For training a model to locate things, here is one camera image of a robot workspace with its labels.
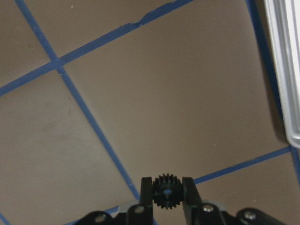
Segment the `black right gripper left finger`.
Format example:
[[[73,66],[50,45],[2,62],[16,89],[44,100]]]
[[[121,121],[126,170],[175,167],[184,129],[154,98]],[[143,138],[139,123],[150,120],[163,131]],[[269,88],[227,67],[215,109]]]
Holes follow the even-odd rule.
[[[141,180],[140,200],[130,206],[125,212],[119,212],[112,217],[105,211],[93,211],[79,220],[81,225],[152,225],[153,199],[152,178]]]

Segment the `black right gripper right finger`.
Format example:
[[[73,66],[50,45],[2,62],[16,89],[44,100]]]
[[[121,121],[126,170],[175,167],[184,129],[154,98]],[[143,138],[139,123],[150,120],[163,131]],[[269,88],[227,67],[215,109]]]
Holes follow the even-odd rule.
[[[182,178],[183,211],[187,225],[283,225],[284,222],[255,208],[243,208],[235,216],[222,207],[203,201],[194,180]]]

